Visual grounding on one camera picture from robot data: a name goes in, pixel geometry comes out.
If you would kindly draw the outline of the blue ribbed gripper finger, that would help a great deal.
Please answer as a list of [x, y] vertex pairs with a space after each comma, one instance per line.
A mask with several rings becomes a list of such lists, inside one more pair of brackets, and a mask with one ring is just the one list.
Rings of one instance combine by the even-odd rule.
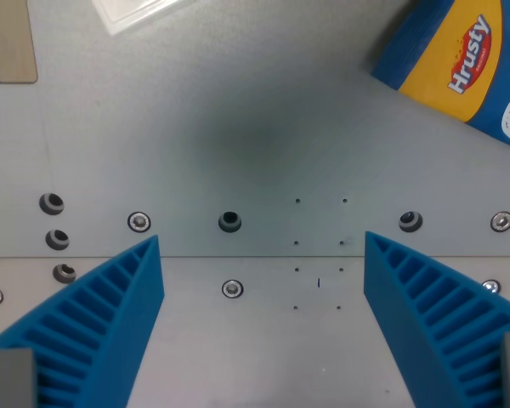
[[33, 352], [40, 407], [124, 407], [164, 297], [153, 235], [27, 312], [0, 349]]
[[365, 235], [364, 294], [416, 407], [502, 407], [510, 302], [389, 238]]

